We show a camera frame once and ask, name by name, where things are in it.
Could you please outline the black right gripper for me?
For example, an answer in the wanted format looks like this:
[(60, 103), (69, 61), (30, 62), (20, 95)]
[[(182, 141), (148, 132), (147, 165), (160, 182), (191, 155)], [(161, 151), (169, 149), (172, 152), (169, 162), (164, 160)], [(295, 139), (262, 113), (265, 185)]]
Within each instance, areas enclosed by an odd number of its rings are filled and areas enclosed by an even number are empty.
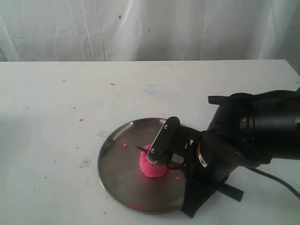
[(223, 183), (239, 166), (255, 168), (263, 163), (263, 152), (253, 137), (240, 129), (206, 131), (180, 126), (169, 150), (183, 157), (185, 192), (182, 207), (193, 218), (198, 209), (216, 192), (241, 202), (244, 191)]

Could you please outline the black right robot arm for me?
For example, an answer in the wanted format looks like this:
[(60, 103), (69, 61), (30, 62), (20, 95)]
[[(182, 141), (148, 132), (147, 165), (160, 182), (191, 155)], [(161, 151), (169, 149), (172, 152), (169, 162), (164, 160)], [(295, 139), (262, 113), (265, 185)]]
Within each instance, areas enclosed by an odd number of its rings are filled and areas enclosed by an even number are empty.
[(190, 218), (215, 192), (242, 200), (243, 191), (226, 183), (236, 168), (258, 172), (274, 158), (300, 158), (299, 91), (209, 96), (208, 102), (217, 106), (208, 128), (181, 126), (172, 144), (185, 161), (180, 210)]

